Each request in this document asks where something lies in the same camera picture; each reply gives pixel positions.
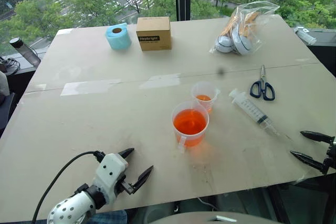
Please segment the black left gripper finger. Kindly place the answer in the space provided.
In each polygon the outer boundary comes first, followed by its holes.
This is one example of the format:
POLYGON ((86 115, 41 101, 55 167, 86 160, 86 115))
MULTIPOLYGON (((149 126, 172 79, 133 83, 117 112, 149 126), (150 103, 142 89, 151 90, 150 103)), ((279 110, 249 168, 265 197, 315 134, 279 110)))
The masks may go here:
POLYGON ((138 177, 138 181, 134 185, 132 185, 134 191, 139 190, 142 187, 142 185, 147 181, 153 168, 154 168, 153 165, 150 166, 138 177))
POLYGON ((122 158, 123 160, 126 160, 127 157, 134 151, 134 148, 127 148, 125 150, 122 150, 118 153, 118 157, 122 158))

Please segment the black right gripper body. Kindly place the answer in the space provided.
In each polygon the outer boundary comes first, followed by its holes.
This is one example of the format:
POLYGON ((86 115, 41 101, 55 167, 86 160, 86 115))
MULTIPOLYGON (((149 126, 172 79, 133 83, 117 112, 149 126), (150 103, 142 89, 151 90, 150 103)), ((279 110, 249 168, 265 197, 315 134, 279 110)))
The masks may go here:
POLYGON ((332 137, 332 140, 327 149, 327 156, 323 161, 324 172, 327 172, 329 168, 335 169, 335 136, 332 137))

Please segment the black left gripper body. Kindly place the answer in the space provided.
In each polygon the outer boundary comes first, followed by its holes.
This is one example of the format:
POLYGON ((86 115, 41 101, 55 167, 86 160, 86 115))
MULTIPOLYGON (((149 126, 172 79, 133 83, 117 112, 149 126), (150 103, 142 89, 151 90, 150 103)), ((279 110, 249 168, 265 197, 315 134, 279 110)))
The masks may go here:
POLYGON ((131 183, 127 183, 125 181, 126 175, 121 175, 114 186, 114 193, 116 195, 121 194, 123 191, 126 191, 129 195, 132 195, 134 193, 134 187, 131 183))

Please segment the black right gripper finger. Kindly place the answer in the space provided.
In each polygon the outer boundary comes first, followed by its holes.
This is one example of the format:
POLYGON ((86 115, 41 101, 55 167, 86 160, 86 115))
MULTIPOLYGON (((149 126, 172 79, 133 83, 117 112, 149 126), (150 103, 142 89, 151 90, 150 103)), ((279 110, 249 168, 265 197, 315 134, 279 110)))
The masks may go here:
POLYGON ((304 164, 307 164, 315 169, 317 169, 318 171, 320 171, 322 174, 326 175, 328 170, 326 169, 326 167, 324 166, 323 163, 315 161, 312 157, 297 152, 297 151, 290 151, 290 153, 296 157, 298 160, 300 160, 301 162, 303 162, 304 164))
POLYGON ((333 143, 335 137, 334 136, 328 136, 319 132, 313 132, 313 131, 300 131, 300 133, 313 141, 317 142, 324 142, 324 143, 333 143))

